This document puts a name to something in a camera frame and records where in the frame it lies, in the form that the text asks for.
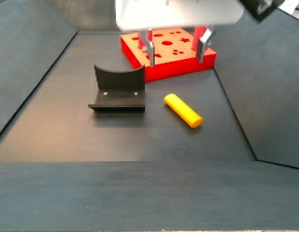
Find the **black curved bracket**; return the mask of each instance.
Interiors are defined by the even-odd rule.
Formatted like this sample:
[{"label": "black curved bracket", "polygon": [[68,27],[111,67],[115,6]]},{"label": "black curved bracket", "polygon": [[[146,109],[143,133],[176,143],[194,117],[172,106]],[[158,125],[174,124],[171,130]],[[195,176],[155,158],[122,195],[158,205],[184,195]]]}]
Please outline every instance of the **black curved bracket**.
[{"label": "black curved bracket", "polygon": [[95,65],[98,77],[96,103],[88,107],[95,111],[146,110],[146,68],[132,72],[112,72]]}]

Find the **yellow foam block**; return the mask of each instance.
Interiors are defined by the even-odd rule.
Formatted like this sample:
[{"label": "yellow foam block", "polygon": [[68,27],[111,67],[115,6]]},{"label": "yellow foam block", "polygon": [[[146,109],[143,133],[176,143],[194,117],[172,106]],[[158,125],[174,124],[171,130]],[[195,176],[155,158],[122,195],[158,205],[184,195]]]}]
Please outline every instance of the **yellow foam block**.
[{"label": "yellow foam block", "polygon": [[198,112],[192,110],[192,108],[182,101],[182,99],[174,93],[168,94],[164,97],[164,102],[179,114],[179,116],[187,122],[191,128],[196,128],[203,124],[203,117],[199,115]]}]

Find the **red block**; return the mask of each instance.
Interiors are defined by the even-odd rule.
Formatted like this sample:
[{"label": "red block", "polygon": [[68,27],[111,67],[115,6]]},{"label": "red block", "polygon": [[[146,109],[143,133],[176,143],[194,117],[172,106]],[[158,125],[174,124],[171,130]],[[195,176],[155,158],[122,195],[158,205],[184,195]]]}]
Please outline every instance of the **red block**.
[{"label": "red block", "polygon": [[122,35],[123,51],[131,64],[136,69],[146,65],[147,82],[214,68],[216,52],[208,48],[200,63],[192,50],[192,38],[179,27],[155,30],[155,66],[150,67],[150,55],[139,49],[138,33]]}]

